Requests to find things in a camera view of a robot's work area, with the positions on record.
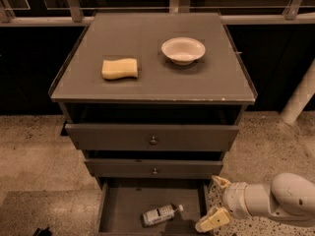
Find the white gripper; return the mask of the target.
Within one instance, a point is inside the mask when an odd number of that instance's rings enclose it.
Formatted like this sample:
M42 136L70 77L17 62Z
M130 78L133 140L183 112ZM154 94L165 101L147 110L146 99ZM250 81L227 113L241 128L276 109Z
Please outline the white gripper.
M222 195L223 207L213 206L195 224L195 229L200 233L209 232L230 223L230 214L238 219L251 218L252 214L247 203L253 201L253 198L250 198L249 194L257 194L259 190L258 184L247 184L245 182L231 183L228 179L217 175L213 175L212 179L222 190L225 189Z

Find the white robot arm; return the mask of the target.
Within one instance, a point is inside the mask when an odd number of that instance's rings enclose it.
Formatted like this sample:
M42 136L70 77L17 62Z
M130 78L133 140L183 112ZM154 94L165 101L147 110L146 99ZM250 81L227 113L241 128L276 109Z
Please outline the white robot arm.
M255 217L314 225L314 115L302 113L313 95L314 68L309 67L281 113L245 115L223 174L213 178L216 196L197 230Z

